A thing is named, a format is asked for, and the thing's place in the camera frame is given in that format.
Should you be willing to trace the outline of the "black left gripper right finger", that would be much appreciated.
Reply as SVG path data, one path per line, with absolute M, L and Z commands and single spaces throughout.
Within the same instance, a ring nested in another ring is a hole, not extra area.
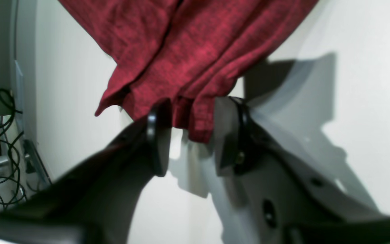
M 261 243 L 390 243 L 390 216 L 285 150 L 243 99 L 217 97 L 214 123 L 216 174 L 240 184 Z

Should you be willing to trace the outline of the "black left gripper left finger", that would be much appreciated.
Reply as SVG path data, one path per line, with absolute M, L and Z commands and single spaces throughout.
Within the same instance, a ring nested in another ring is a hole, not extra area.
M 144 187 L 168 170 L 172 109 L 156 102 L 103 150 L 50 187 L 0 212 L 10 244 L 125 244 Z

